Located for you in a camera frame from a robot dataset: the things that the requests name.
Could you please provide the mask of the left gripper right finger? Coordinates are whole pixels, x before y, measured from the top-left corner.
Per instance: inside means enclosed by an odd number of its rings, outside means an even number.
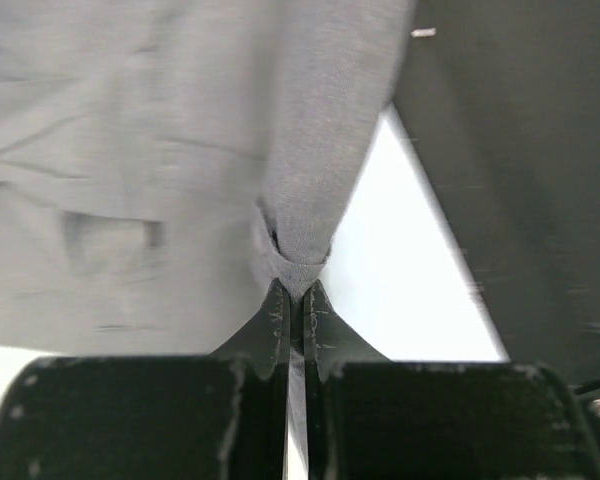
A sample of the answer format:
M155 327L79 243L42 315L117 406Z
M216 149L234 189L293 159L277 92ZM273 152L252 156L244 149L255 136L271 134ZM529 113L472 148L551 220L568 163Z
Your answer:
M303 299L313 479L600 479L600 451L567 386L537 365L399 362Z

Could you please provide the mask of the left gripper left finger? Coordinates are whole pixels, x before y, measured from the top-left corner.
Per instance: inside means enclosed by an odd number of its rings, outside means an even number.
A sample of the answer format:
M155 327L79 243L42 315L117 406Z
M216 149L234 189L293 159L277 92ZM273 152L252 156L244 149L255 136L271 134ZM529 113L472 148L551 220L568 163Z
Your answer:
M0 479L280 479L290 297L206 355L43 357L0 404Z

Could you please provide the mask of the grey long sleeve shirt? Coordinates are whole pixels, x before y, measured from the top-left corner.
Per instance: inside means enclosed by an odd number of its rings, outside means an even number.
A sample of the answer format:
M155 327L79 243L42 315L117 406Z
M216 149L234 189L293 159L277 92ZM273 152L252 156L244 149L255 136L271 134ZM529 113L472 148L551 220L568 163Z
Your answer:
M410 1L0 1L0 345L198 353L319 276Z

